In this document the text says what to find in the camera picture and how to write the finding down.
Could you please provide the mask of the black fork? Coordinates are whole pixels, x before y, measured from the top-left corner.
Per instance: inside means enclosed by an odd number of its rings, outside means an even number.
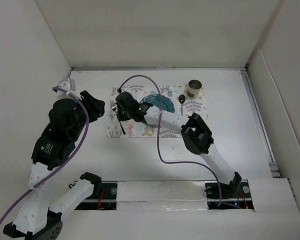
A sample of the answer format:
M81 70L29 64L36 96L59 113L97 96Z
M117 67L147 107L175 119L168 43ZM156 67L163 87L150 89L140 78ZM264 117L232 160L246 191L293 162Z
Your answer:
M117 107L116 107L116 106L112 106L112 107L111 107L111 110L115 113L116 117L118 118L119 115L118 115ZM122 133L125 135L126 132L125 132L125 130L124 130L124 127L123 127L122 123L121 123L120 121L118 121L118 122L119 122L119 125L120 125L120 127L121 127Z

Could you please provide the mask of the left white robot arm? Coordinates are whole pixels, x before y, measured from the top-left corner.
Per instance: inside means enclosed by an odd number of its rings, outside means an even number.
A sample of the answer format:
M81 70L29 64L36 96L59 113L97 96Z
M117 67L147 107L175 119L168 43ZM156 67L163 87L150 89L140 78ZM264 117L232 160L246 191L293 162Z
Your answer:
M88 197L97 198L102 179L90 172L59 200L52 203L58 173L75 156L88 133L89 124L105 113L105 102L86 90L59 99L49 111L49 123L34 145L29 189L6 211L24 201L14 221L6 224L3 234L25 240L55 240L63 220Z

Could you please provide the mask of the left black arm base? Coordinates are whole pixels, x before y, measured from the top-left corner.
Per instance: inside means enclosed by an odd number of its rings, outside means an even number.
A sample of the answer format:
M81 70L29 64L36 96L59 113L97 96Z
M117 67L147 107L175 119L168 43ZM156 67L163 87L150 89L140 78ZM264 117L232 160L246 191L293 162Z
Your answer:
M117 209L118 183L103 181L98 195L92 195L83 200L75 210L112 211Z

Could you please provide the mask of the patterned white cloth napkin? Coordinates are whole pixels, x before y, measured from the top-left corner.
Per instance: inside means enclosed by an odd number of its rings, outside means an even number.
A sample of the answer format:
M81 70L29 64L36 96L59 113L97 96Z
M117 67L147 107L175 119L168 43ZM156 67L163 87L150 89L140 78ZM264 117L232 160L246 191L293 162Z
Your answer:
M183 104L183 116L191 116L193 113L199 114L205 122L209 121L208 107L205 99L205 91L202 87L197 97L192 98L187 95L186 85L154 85L126 84L121 90L130 93L134 99L141 103L142 98L150 94L159 94L170 98L174 104L175 114L181 115L181 104L179 96L185 95ZM109 138L156 138L158 129L149 127L133 119L121 122L125 133L122 133L121 126L115 113L112 110L107 112L107 136Z

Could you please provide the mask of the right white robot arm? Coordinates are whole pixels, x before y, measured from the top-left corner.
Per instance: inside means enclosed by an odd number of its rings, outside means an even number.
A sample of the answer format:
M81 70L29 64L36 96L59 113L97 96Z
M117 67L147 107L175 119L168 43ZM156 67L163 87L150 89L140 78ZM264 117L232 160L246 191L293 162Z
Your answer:
M241 176L219 153L212 131L199 114L183 116L160 110L151 103L137 102L126 91L118 94L115 103L119 121L134 120L147 126L163 127L180 134L186 149L192 154L200 156L215 173L225 196L233 197L239 192Z

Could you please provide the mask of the teal scalloped plate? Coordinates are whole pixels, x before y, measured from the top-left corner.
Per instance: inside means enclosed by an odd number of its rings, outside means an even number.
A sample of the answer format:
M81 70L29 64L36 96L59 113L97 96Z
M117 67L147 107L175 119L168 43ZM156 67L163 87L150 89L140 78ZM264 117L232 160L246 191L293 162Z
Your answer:
M143 97L140 101L141 103L150 103L158 108L162 106L164 111L174 113L175 106L172 100L164 95L160 96L159 94L149 94Z

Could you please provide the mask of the black spoon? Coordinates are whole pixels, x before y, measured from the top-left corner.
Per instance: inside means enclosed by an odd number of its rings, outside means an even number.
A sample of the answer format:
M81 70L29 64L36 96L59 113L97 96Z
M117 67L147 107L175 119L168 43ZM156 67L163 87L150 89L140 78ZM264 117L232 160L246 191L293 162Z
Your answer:
M179 97L178 97L178 100L181 104L181 115L183 115L183 104L185 103L186 101L186 96L181 94Z

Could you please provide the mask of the brown paper cup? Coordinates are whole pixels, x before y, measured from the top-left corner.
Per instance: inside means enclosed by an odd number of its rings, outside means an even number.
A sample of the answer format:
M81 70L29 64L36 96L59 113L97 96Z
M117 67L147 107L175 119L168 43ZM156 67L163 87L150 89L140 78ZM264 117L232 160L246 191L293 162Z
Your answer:
M186 85L186 94L190 98L196 98L202 88L202 83L197 79L192 79Z

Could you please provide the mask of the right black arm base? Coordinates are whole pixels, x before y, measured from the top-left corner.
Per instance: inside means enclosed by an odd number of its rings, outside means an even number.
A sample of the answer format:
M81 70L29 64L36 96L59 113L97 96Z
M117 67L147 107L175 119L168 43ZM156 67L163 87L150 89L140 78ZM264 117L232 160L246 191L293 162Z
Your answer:
M206 181L204 186L203 195L207 199L208 210L254 209L251 190L247 180L242 181L235 192L225 192L225 187L221 185L222 201L220 205L217 182Z

